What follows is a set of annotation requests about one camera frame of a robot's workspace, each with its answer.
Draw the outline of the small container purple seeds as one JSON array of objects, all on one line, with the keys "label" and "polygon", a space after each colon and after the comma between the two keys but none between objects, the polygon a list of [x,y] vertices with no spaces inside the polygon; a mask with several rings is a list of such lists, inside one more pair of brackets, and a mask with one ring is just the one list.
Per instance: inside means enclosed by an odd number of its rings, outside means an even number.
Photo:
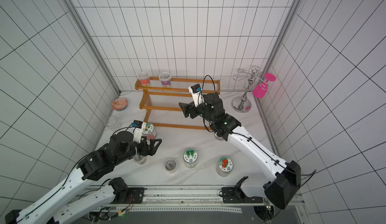
[{"label": "small container purple seeds", "polygon": [[171,86],[171,74],[168,72],[162,72],[159,75],[159,81],[163,87]]}]

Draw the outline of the small container red seeds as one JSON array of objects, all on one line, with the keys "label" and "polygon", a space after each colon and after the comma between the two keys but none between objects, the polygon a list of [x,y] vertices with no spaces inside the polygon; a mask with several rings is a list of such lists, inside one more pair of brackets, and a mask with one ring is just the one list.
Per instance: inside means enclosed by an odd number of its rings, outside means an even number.
[{"label": "small container red seeds", "polygon": [[137,79],[139,80],[140,84],[144,87],[150,85],[150,75],[147,72],[141,72],[138,74]]}]

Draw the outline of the orange wooden two-tier shelf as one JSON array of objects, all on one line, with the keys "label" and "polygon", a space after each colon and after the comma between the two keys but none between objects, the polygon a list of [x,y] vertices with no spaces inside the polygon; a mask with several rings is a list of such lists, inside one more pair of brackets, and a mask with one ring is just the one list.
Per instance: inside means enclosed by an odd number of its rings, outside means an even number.
[{"label": "orange wooden two-tier shelf", "polygon": [[150,85],[143,86],[139,80],[135,83],[135,89],[142,90],[143,96],[139,104],[140,109],[146,110],[144,122],[150,122],[152,111],[178,111],[182,109],[179,103],[190,103],[193,101],[188,88],[192,85],[204,83],[204,93],[220,93],[220,80],[200,80],[187,78],[171,78],[171,86],[162,86],[157,77],[149,78]]}]

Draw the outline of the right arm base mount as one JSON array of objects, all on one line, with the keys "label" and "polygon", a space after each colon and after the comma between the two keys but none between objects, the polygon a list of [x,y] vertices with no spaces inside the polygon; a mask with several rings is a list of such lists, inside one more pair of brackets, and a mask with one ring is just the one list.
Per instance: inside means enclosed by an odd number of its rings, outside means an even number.
[{"label": "right arm base mount", "polygon": [[237,187],[223,187],[219,191],[219,196],[223,203],[227,204],[263,203],[262,197],[248,197]]}]

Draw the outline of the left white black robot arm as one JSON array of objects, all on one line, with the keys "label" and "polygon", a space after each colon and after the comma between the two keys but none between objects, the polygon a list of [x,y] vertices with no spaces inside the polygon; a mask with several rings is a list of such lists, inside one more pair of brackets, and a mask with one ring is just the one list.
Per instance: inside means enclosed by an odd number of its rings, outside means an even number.
[{"label": "left white black robot arm", "polygon": [[7,224],[70,224],[93,210],[108,204],[130,206],[141,203],[138,190],[129,188],[122,177],[111,179],[104,187],[72,201],[93,182],[97,182],[114,168],[138,155],[153,156],[161,139],[135,141],[132,133],[119,132],[98,150],[83,157],[71,173],[35,203],[22,210],[12,210],[5,216]]}]

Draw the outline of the small container dark seeds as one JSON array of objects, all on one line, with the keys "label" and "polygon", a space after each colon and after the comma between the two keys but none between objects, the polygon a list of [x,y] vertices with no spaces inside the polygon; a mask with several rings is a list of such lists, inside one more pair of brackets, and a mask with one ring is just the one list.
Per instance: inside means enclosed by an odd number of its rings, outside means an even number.
[{"label": "small container dark seeds", "polygon": [[147,157],[146,156],[142,156],[142,155],[137,155],[134,157],[134,161],[135,163],[139,164],[139,165],[143,165],[146,163],[147,161]]}]

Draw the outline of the small container brown seeds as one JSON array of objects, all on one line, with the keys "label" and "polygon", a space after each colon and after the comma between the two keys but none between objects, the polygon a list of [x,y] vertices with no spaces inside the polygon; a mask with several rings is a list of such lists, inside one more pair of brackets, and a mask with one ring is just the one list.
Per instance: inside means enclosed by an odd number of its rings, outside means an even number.
[{"label": "small container brown seeds", "polygon": [[164,167],[168,173],[174,173],[177,170],[177,162],[175,159],[166,160]]}]

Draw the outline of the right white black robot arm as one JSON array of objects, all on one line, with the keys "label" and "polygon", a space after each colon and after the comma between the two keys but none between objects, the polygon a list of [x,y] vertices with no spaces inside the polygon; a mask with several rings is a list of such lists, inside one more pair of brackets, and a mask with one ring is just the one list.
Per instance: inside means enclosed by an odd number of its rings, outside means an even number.
[{"label": "right white black robot arm", "polygon": [[208,121],[216,136],[236,146],[265,175],[260,182],[241,184],[242,192],[248,197],[267,198],[284,210],[302,187],[301,177],[304,174],[300,165],[295,161],[287,162],[256,140],[240,121],[225,112],[223,101],[217,93],[194,93],[192,97],[194,100],[191,103],[179,104],[184,116],[200,116]]}]

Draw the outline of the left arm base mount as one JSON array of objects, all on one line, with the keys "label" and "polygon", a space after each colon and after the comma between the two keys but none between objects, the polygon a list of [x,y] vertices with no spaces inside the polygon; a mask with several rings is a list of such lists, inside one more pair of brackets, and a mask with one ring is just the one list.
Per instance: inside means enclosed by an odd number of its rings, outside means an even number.
[{"label": "left arm base mount", "polygon": [[141,204],[145,188],[135,187],[114,191],[114,199],[110,204]]}]

